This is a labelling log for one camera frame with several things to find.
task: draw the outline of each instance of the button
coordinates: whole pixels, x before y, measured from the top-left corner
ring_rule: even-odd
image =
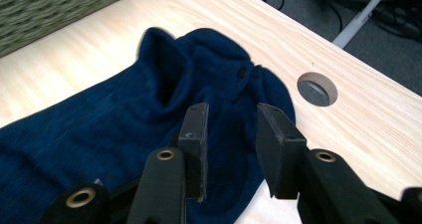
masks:
[[[243,67],[243,68],[239,69],[239,71],[238,71],[238,78],[241,78],[241,79],[245,78],[247,74],[248,74],[248,68]]]

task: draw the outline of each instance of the bolt hole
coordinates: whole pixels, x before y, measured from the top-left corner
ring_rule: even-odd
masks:
[[[83,188],[71,196],[68,197],[66,200],[66,205],[70,208],[78,208],[87,205],[90,203],[94,197],[96,196],[96,191],[92,188]]]
[[[160,152],[157,153],[157,158],[159,160],[170,160],[171,158],[174,157],[174,152],[171,150],[162,150]]]
[[[324,161],[324,162],[334,162],[335,161],[335,156],[328,153],[328,152],[317,152],[316,153],[316,157],[317,159]]]
[[[309,103],[318,107],[329,107],[338,97],[335,84],[319,73],[305,73],[298,79],[298,91]]]

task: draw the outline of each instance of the light wood surface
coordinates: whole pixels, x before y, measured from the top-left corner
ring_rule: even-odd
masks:
[[[0,59],[0,126],[51,106],[136,59],[143,32],[209,27],[245,48],[288,87],[310,148],[340,154],[370,187],[399,198],[422,185],[422,98],[260,0],[121,0]],[[338,98],[309,104],[297,80],[330,78]],[[238,223],[300,223],[295,201],[263,184]]]

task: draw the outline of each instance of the wooden table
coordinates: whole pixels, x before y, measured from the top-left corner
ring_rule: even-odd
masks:
[[[340,155],[370,187],[399,198],[422,185],[422,98],[260,0],[121,0],[0,59],[0,126],[99,83],[136,59],[142,33],[209,27],[235,40],[288,87],[310,148]],[[298,78],[323,74],[338,98],[304,100]],[[239,223],[299,223],[295,201],[265,185]]]

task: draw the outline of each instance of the navy blue cloth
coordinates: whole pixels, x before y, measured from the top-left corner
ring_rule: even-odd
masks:
[[[233,223],[263,180],[256,105],[295,113],[283,83],[229,38],[198,29],[173,39],[148,29],[129,68],[0,129],[0,223],[37,223],[64,190],[97,178],[109,191],[139,176],[179,132],[187,108],[209,104],[208,189],[188,223]]]

